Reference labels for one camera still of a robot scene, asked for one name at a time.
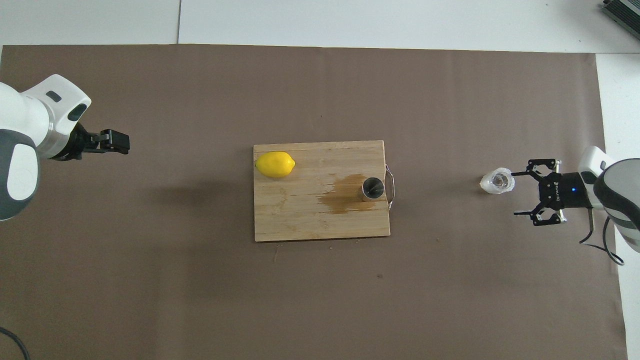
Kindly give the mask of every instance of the brown mat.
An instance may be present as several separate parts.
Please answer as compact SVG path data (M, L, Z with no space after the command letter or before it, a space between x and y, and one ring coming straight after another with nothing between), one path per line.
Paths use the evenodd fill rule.
M604 146L592 54L221 45L6 46L128 156L42 165L0 224L0 322L34 359L623 359L616 269L586 210L533 227L529 158ZM385 141L386 238L255 243L252 145ZM596 228L602 226L596 218ZM598 230L594 240L598 241ZM18 358L0 338L0 357Z

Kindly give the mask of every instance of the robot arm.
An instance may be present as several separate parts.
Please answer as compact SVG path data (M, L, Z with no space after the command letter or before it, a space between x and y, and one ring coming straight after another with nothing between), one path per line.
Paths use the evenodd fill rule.
M587 208L589 214L591 209L604 210L629 246L640 252L640 159L616 162L598 147L590 146L582 153L578 172L560 174L559 163L557 159L531 159L526 171L511 173L532 176L538 181L540 195L540 203L533 210L514 214L529 215L535 226L541 226L565 222L562 210L566 208ZM541 165L552 172L542 176L537 170ZM546 209L556 213L545 220L541 215ZM614 259L617 264L623 264L608 250L606 242L604 248L591 246L605 250L612 259L619 260Z
M82 152L129 152L129 137L114 130L88 133L78 123L91 99L60 75L25 92L0 83L0 221L33 198L40 159L81 159Z
M604 170L593 181L593 194L627 244L640 252L640 159L607 165L602 166Z

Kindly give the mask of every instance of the metal handle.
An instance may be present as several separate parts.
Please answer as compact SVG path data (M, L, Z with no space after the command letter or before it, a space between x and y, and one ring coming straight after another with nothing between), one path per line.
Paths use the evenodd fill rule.
M387 186L387 179L391 180L391 187ZM389 210L391 210L391 205L393 205L394 198L396 197L396 181L394 180L394 175L391 173L391 170L389 170L389 165L387 164L385 164L385 191L387 191L387 202L389 203Z

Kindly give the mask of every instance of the wooden cutting board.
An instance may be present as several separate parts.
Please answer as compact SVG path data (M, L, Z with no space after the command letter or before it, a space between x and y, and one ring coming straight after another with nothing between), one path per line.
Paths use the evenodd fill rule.
M254 145L253 163L269 151L286 151L296 162L281 178L253 168L255 241L388 236L386 192L360 198L368 177L385 178L385 143L278 143Z

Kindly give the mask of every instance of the lemon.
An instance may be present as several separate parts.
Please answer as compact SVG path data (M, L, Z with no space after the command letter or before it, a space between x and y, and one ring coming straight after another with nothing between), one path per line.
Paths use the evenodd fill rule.
M268 177L287 176L294 166L296 166L296 162L293 161L291 155L284 151L267 152L260 155L255 161L255 167L258 168L258 171Z

